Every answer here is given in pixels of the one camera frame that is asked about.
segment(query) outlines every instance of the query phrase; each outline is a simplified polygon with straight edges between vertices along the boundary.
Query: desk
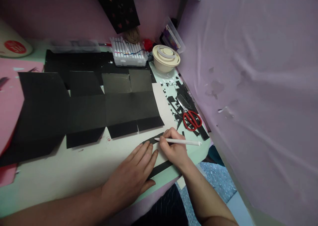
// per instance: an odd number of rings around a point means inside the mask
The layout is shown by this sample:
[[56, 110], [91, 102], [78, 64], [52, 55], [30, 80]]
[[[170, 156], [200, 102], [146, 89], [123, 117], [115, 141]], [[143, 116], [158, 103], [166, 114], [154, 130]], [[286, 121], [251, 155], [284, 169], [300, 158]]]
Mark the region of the desk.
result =
[[[34, 52], [30, 56], [21, 58], [21, 60], [44, 63], [46, 53], [45, 44], [34, 40], [29, 40], [29, 42], [33, 45]], [[102, 47], [101, 49], [102, 51], [109, 50], [107, 47]], [[168, 74], [160, 74], [156, 71], [152, 63], [150, 63], [150, 67], [158, 82], [154, 84], [156, 88], [159, 86], [162, 90], [165, 89], [165, 95], [176, 97], [177, 92], [175, 86], [169, 86], [168, 88], [165, 83], [172, 80], [170, 83], [175, 84], [176, 77], [178, 76], [177, 71], [174, 70]], [[157, 103], [158, 101], [166, 101], [164, 104], [168, 107], [166, 99], [161, 98], [158, 100], [156, 96], [156, 101]], [[162, 118], [166, 125], [167, 121], [171, 124], [174, 122], [174, 117], [170, 109], [168, 109], [168, 112], [164, 112]], [[20, 172], [16, 175], [14, 183], [0, 188], [0, 216], [14, 213], [38, 203], [64, 198], [97, 187], [105, 182], [109, 174], [140, 142], [164, 130], [163, 128], [150, 129], [138, 134], [126, 135], [116, 140], [119, 146], [127, 145], [129, 148], [111, 147], [108, 149], [108, 140], [103, 138], [98, 144], [66, 149], [66, 138], [64, 138], [62, 144], [55, 149], [49, 157], [25, 161], [19, 164], [18, 170], [20, 170]], [[203, 143], [200, 147], [187, 145], [189, 157], [195, 164], [198, 164], [207, 155], [210, 147], [210, 139], [203, 141], [201, 136], [196, 137], [192, 132], [186, 130], [183, 124], [180, 125], [178, 131], [180, 133], [184, 131], [185, 137], [189, 140], [198, 140]], [[106, 136], [107, 133], [108, 131], [106, 129], [103, 136]], [[104, 160], [100, 158], [101, 151], [104, 154], [107, 152], [107, 159]], [[142, 194], [136, 202], [176, 179], [179, 174], [177, 169], [171, 166], [155, 175], [153, 180], [156, 182], [156, 185]]]

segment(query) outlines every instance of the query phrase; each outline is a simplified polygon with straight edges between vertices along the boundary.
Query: person's left hand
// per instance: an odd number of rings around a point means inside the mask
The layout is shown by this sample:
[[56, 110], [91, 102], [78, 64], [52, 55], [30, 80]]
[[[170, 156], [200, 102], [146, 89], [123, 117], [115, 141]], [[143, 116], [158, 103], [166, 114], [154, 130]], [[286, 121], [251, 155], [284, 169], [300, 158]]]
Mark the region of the person's left hand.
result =
[[149, 141], [138, 145], [103, 185], [102, 195], [112, 206], [113, 213], [131, 205], [156, 184], [153, 180], [147, 180], [158, 157], [158, 150], [152, 153], [152, 149]]

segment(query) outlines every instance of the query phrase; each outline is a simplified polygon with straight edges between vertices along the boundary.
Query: scissors handle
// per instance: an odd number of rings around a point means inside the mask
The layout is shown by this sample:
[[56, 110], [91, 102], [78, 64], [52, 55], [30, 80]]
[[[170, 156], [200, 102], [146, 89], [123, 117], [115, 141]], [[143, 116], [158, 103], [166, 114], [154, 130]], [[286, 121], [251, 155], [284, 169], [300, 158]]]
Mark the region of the scissors handle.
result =
[[[199, 124], [196, 122], [196, 119], [193, 115], [195, 115], [199, 119]], [[193, 129], [189, 128], [186, 125], [186, 119], [193, 126]], [[202, 126], [202, 120], [201, 120], [200, 116], [191, 110], [189, 110], [187, 113], [186, 112], [183, 113], [183, 123], [185, 125], [185, 128], [189, 131], [192, 131], [192, 132], [195, 131], [197, 128]]]

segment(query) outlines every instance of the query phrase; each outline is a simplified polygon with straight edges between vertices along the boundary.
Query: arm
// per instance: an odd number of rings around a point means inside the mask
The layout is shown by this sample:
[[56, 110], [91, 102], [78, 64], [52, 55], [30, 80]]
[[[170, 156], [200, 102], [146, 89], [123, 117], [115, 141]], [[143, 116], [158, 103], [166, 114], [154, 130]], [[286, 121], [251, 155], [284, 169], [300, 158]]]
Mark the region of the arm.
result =
[[131, 205], [151, 186], [147, 180], [157, 156], [149, 141], [137, 146], [101, 187], [78, 196], [50, 201], [3, 219], [0, 225], [96, 225]]
[[160, 147], [182, 173], [195, 215], [202, 225], [237, 225], [231, 211], [188, 157], [184, 144], [169, 146], [165, 138], [185, 139], [174, 128], [160, 137]]

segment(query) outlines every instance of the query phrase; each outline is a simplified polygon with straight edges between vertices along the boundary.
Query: red scissors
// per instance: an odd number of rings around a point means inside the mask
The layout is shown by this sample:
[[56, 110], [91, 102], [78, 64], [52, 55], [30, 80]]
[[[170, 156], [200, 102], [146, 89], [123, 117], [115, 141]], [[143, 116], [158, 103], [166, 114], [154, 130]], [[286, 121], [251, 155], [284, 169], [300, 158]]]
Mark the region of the red scissors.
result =
[[[184, 125], [185, 125], [185, 128], [186, 128], [187, 130], [193, 132], [193, 131], [197, 130], [199, 127], [201, 127], [201, 126], [202, 126], [202, 120], [201, 120], [200, 116], [199, 116], [197, 113], [195, 113], [195, 112], [193, 112], [193, 111], [191, 111], [191, 110], [188, 110], [188, 109], [184, 106], [184, 104], [185, 104], [185, 103], [184, 103], [185, 99], [184, 99], [182, 96], [179, 96], [179, 95], [178, 95], [178, 96], [177, 96], [177, 100], [179, 101], [180, 106], [183, 108], [183, 123], [184, 123]], [[196, 119], [195, 119], [194, 116], [196, 116], [196, 117], [198, 118], [199, 124], [197, 123], [197, 121], [196, 121]], [[192, 129], [187, 126], [186, 120], [193, 126]]]

